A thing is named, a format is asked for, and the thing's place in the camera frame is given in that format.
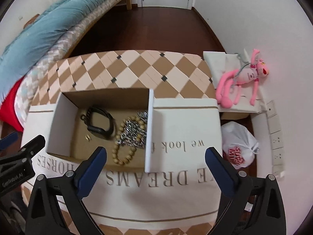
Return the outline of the small gold earring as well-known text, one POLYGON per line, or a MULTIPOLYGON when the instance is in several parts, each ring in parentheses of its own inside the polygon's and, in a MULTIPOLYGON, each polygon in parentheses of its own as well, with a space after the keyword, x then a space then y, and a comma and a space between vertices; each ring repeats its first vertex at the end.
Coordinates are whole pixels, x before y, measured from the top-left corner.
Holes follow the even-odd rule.
POLYGON ((89 142, 89 141, 91 141, 91 137, 89 136, 89 135, 86 135, 85 136, 85 139, 89 142))

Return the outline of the red blanket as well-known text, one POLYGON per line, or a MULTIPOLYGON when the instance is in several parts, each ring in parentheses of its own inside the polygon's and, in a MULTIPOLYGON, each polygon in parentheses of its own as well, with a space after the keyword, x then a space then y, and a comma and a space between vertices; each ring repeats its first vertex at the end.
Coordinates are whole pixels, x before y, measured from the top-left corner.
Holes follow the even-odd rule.
POLYGON ((15 85, 9 91, 7 97, 1 104, 0 110, 0 119, 2 122, 7 123, 12 126, 16 131, 23 132, 23 127, 19 120, 17 119, 15 109, 14 109, 14 101, 16 97, 17 90, 21 85, 23 78, 20 78, 15 85))

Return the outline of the white power strip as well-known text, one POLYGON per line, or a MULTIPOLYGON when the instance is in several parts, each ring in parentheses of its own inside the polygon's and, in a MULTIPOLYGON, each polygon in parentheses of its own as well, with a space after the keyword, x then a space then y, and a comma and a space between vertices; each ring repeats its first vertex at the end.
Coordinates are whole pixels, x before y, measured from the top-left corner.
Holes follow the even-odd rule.
POLYGON ((285 151, 282 127, 274 100, 266 104, 265 114, 270 139, 272 174, 278 181, 283 181, 285 178, 285 151))

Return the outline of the white plastic bag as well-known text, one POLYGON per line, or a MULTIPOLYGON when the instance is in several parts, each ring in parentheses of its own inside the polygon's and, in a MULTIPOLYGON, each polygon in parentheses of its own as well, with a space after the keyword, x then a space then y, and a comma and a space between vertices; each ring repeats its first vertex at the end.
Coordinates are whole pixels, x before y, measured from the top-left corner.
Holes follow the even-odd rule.
POLYGON ((222 150, 235 169, 252 164, 259 152, 259 142, 249 130, 239 123, 230 121, 221 126, 222 150))

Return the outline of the black smart watch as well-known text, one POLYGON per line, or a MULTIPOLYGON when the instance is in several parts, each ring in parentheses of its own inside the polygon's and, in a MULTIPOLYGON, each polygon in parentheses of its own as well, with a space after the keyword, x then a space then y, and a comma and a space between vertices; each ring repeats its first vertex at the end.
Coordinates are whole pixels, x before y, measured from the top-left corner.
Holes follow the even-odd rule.
POLYGON ((99 106, 90 106, 80 116, 87 130, 94 136, 102 139, 110 139, 114 132, 112 115, 99 106))

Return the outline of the blue quilt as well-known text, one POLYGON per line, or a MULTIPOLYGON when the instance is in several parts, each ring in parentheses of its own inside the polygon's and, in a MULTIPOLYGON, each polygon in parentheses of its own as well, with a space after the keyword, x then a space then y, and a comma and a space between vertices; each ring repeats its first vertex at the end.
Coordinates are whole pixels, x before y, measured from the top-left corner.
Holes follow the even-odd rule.
POLYGON ((1 55, 1 100, 71 27, 106 0, 59 0, 27 26, 1 55))

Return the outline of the cardboard box with white cloth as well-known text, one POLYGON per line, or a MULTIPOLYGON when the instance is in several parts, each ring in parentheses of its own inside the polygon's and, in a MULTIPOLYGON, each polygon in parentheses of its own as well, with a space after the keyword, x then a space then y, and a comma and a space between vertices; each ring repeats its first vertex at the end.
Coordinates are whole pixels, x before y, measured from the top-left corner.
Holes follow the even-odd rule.
POLYGON ((262 84, 269 69, 254 49, 242 53, 203 52, 215 88, 222 120, 239 120, 267 110, 262 84))

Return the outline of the pink panther plush toy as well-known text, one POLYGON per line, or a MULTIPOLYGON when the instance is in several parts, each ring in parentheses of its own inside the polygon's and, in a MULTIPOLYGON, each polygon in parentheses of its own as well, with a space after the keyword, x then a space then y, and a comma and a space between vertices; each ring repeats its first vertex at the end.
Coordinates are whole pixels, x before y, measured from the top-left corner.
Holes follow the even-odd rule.
POLYGON ((266 63, 259 58, 259 55, 260 50, 253 49, 251 61, 247 62, 241 58, 240 54, 237 54, 237 59, 244 63, 242 67, 225 72, 221 76, 215 97, 222 108, 230 109, 233 105, 237 105, 241 97, 242 86, 250 82, 253 82, 253 90, 249 103, 251 106, 255 105, 260 79, 265 78, 269 74, 266 63), (234 86, 237 87, 237 95, 234 100, 231 100, 229 94, 234 86))

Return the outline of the checkered brown tablecloth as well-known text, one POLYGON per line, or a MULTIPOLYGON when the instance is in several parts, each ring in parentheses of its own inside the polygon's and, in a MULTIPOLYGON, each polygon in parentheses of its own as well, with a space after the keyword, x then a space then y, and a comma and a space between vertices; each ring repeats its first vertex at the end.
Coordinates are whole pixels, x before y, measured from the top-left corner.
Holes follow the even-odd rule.
MULTIPOLYGON (((26 79, 35 75, 35 94, 24 120, 22 142, 26 143, 47 131, 49 125, 39 119, 39 110, 48 118, 63 90, 93 90, 106 88, 150 88, 158 98, 211 98, 213 84, 206 62, 195 54, 160 52, 157 50, 120 50, 97 52, 56 61, 41 61, 31 69, 26 79)), ((137 172, 105 169, 101 186, 86 200, 91 216, 106 234, 207 234, 218 213, 219 193, 209 197, 205 213, 185 219, 148 221, 123 218, 100 209, 101 194, 108 188, 129 189, 132 185, 150 188, 155 176, 137 172)))

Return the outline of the wooden bed frame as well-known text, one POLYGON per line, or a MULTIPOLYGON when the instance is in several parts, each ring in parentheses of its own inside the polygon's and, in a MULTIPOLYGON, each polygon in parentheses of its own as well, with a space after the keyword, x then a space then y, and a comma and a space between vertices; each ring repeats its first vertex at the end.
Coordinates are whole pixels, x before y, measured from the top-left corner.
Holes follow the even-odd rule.
POLYGON ((127 10, 132 10, 132 0, 119 0, 115 6, 126 6, 127 10))

